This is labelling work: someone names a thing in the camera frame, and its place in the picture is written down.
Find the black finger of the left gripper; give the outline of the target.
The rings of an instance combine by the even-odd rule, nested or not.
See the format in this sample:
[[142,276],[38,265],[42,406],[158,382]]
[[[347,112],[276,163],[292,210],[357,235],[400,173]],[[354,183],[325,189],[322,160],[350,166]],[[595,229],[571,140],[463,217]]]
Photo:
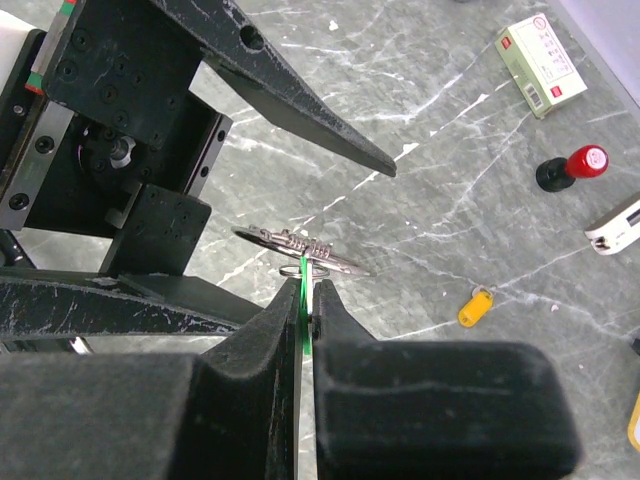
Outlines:
[[203,61],[271,124],[378,173],[394,160],[334,113],[234,1],[155,1]]
[[193,276],[1,269],[1,338],[228,336],[262,308]]

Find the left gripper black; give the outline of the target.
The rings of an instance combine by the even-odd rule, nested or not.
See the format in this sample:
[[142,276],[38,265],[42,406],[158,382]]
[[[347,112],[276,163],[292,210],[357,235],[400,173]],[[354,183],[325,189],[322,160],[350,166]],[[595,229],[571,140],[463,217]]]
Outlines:
[[231,120],[189,89],[195,42],[149,1],[66,1],[1,92],[1,258],[24,228],[104,237],[105,275],[180,275]]

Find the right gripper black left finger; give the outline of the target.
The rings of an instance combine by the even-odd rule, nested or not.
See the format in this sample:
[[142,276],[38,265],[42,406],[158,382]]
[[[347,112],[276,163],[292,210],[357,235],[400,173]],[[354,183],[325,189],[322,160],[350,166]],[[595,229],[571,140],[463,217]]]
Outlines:
[[294,479],[300,287],[200,354],[1,362],[5,479]]

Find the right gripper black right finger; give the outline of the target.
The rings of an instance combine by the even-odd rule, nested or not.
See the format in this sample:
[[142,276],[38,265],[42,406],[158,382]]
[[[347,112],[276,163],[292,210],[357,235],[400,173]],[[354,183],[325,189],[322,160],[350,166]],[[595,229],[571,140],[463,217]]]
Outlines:
[[322,479],[561,479],[580,463],[558,375],[532,345],[378,340],[327,280],[313,331]]

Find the yellow tagged key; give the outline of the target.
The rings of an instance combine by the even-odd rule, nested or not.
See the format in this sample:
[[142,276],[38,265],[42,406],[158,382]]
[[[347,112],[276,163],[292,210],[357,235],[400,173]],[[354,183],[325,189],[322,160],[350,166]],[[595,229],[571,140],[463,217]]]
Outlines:
[[496,290],[495,284],[476,286],[458,312],[458,323],[464,328],[474,327],[493,307]]

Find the green tagged key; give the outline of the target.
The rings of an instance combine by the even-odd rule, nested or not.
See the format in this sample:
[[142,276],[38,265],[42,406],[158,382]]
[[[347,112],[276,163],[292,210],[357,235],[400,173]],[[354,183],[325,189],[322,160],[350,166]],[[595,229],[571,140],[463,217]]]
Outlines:
[[313,462],[316,453],[312,442],[316,440],[316,419],[312,399],[314,350],[314,287],[315,267],[310,258],[303,257],[298,263],[286,266],[284,272],[292,279],[294,287],[290,310],[285,318],[284,373],[281,375],[283,394],[284,427],[281,446],[286,458],[282,461],[286,469],[279,479],[304,479],[305,470]]

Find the large silver keyring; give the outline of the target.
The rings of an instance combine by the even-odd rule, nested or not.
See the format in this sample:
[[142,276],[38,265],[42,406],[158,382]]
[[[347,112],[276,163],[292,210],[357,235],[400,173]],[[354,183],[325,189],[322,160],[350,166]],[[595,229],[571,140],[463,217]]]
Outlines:
[[287,229],[272,232],[257,226],[234,226],[232,232],[245,241],[292,259],[299,260],[307,255],[315,265],[331,272],[358,277],[376,276],[373,270],[334,253],[331,244],[298,235]]

